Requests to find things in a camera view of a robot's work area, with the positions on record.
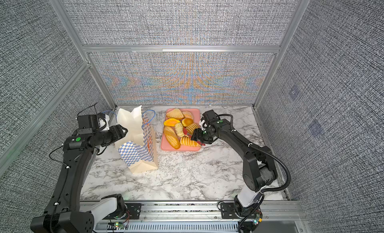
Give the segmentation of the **red kitchen tongs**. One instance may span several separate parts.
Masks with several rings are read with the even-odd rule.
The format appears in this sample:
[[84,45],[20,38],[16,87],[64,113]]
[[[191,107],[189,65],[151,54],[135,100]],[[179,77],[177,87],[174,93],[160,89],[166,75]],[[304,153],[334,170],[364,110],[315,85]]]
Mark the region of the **red kitchen tongs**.
[[[192,135],[187,131],[186,128],[183,128],[183,133],[188,136],[188,137],[192,137]],[[197,141],[197,143],[201,146],[206,146],[204,143],[200,142],[200,141]]]

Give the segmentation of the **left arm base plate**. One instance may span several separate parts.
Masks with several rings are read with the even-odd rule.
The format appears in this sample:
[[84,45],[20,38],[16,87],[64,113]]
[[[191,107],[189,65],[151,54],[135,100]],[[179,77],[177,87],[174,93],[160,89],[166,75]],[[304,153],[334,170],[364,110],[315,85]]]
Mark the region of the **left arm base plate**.
[[126,203],[126,212],[120,217],[113,217],[112,215],[108,215],[104,218],[104,220],[119,220],[124,221],[126,219],[129,220],[138,220],[140,218],[142,211],[141,203]]

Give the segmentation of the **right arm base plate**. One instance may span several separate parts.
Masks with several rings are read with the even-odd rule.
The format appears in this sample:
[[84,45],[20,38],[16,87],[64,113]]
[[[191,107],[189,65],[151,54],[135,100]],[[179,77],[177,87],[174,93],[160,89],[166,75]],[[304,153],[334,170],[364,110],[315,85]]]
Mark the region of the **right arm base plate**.
[[243,219],[248,217],[249,219],[259,219],[263,218],[263,213],[260,208],[256,209],[256,204],[251,205],[250,207],[244,208],[240,203],[228,202],[225,203],[220,201],[217,203],[217,208],[221,213],[222,219]]

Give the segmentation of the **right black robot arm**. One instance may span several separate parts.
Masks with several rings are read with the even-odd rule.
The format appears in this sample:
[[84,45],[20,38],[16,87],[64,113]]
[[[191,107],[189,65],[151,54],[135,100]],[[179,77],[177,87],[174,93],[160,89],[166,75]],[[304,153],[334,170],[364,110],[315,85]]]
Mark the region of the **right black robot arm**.
[[205,145],[222,140],[243,160],[242,176],[246,186],[235,196],[234,211],[244,218],[256,207],[278,176],[272,152],[267,146],[260,147],[241,135],[234,128],[230,114],[218,115],[209,110],[203,113],[201,126],[201,129],[194,130],[193,141]]

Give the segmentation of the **blue checkered paper bag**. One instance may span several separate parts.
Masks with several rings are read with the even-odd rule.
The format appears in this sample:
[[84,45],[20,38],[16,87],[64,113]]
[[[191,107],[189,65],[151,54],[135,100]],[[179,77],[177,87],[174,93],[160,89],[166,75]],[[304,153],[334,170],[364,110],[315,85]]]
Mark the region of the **blue checkered paper bag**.
[[128,132],[122,139],[108,146],[101,159],[116,161],[118,165],[127,167],[131,173],[157,170],[157,137],[152,126],[156,112],[143,109],[142,106],[133,109],[120,107],[116,115],[115,125],[121,125]]

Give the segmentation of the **long brown baguette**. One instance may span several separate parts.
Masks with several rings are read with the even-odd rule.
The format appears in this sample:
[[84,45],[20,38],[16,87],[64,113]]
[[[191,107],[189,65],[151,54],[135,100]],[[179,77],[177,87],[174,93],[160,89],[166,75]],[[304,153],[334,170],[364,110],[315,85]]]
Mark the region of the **long brown baguette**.
[[172,148],[179,149],[181,147],[181,143],[176,135],[174,129],[171,126],[165,126],[163,133]]

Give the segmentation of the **pale seeded bread roll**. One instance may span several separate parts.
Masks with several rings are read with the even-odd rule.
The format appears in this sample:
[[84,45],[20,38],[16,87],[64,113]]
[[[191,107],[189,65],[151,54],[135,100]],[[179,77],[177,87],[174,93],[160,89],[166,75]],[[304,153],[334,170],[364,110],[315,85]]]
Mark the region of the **pale seeded bread roll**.
[[181,122],[175,124],[175,131],[178,137],[185,137],[184,127]]

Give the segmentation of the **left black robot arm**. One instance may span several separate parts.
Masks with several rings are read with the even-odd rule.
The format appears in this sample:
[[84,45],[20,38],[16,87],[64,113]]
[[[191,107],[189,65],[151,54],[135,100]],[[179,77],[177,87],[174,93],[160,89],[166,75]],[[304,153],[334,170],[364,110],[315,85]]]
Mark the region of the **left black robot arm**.
[[79,115],[78,128],[63,143],[60,176],[53,195],[40,217],[31,221],[34,233],[92,233],[95,225],[110,216],[126,216],[122,195],[103,198],[91,210],[80,210],[80,194],[91,158],[98,147],[107,147],[123,139],[128,130],[108,125],[106,115]]

